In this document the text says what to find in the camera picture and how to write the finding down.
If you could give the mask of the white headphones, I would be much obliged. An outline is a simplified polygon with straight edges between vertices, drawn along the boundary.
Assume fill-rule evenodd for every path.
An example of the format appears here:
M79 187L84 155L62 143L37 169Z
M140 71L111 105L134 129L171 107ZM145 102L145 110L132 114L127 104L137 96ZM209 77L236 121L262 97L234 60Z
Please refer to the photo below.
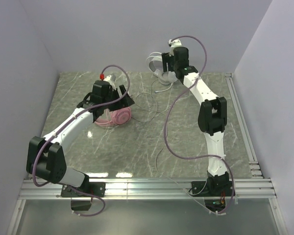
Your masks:
M155 93L165 92L169 90L172 85L178 80L174 72L163 72L162 68L162 56L160 52L152 52L146 59L146 64L148 69L158 78L160 84L169 86L168 88L160 91L155 91Z

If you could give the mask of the pink headphones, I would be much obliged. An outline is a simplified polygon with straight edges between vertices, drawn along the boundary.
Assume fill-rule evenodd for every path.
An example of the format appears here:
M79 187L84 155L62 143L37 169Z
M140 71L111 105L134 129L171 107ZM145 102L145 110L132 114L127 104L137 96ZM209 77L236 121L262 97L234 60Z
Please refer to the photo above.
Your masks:
M103 127L122 125L131 119L131 108L123 108L117 111L109 111L106 109L102 116L100 116L95 124Z

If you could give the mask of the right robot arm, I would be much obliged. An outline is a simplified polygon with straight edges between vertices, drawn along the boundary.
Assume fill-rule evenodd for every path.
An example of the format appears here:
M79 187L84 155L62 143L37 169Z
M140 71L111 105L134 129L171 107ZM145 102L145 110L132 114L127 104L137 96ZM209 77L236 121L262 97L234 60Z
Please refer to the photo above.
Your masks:
M202 80L198 70L189 64L189 50L175 47L162 53L164 72L172 72L190 90L200 105L198 126L204 133L208 157L207 188L217 193L230 187L229 174L224 163L223 137L227 125L227 101L216 95Z

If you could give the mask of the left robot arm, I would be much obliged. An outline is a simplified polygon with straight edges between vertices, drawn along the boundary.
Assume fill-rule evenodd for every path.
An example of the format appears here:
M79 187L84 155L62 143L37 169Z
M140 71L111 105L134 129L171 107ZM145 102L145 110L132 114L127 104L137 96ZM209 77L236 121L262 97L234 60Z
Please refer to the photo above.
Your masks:
M44 137L29 142L26 171L47 183L63 184L81 190L89 188L89 176L67 166L64 152L73 140L93 124L105 110L117 111L130 107L134 100L124 85L114 87L107 79L97 80L73 113Z

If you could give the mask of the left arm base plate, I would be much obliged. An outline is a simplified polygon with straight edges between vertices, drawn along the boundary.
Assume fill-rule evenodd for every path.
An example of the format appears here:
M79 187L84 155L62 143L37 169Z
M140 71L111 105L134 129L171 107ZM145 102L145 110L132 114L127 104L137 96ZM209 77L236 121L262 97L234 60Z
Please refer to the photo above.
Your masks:
M103 197L105 195L105 188L105 182L89 182L86 186L79 188L73 186L63 187L60 195L64 198L86 197L86 194Z

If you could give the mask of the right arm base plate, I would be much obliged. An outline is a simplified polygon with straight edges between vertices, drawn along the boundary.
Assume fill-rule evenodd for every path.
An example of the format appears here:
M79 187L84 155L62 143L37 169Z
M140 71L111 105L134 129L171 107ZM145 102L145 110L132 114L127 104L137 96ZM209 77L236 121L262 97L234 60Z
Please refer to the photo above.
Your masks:
M207 181L191 181L191 188L187 191L187 193L192 197L205 197L211 196Z

